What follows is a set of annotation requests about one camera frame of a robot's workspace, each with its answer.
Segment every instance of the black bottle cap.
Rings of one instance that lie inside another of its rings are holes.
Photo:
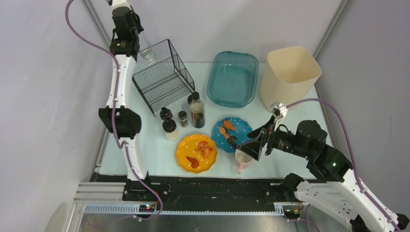
[[[191,105],[191,102],[192,102],[192,94],[188,96],[188,105]]]
[[[192,99],[199,100],[199,93],[198,92],[193,92],[192,93]]]
[[[185,119],[187,119],[187,112],[185,112],[185,111],[179,111],[179,113],[178,113],[178,118],[179,118],[180,120],[185,120]]]
[[[165,120],[162,123],[162,128],[164,129],[165,132],[167,133],[171,133],[174,132],[176,129],[176,123],[174,120],[169,119],[169,120]]]
[[[166,107],[161,108],[160,118],[162,120],[171,119],[172,118],[171,110],[167,109]]]

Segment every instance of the polka dot plate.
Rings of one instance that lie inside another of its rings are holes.
[[[238,117],[226,117],[215,124],[214,128],[212,128],[212,140],[215,141],[216,145],[220,149],[226,151],[227,153],[234,153],[235,148],[230,145],[228,141],[226,141],[225,137],[219,131],[219,127],[223,126],[223,122],[225,120],[231,121],[232,125],[236,127],[236,130],[227,129],[227,131],[229,135],[234,135],[238,139],[235,142],[237,145],[249,141],[250,138],[248,138],[247,134],[253,131],[253,129],[247,121]]]
[[[198,144],[202,141],[208,142],[208,147],[213,148],[208,158],[204,158],[198,149]],[[202,134],[193,134],[185,137],[176,147],[176,161],[185,171],[192,173],[201,173],[208,171],[217,160],[218,149],[214,141],[208,136]],[[187,156],[198,160],[199,167],[192,168],[191,162]]]

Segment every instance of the beige bin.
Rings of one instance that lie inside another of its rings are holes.
[[[276,101],[288,105],[303,99],[322,74],[304,47],[286,47],[268,54],[261,96],[267,109]]]

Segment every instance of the small spice jar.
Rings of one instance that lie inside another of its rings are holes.
[[[185,111],[179,111],[178,113],[178,118],[179,121],[181,122],[182,127],[187,127],[188,126],[188,117],[187,117],[187,112]]]
[[[165,120],[162,123],[162,128],[165,131],[165,136],[168,140],[174,141],[179,137],[178,128],[176,127],[176,123],[172,119]]]

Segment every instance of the translucent blue container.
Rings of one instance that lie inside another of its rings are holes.
[[[218,105],[242,108],[255,97],[259,62],[247,53],[221,52],[214,60],[206,93]]]

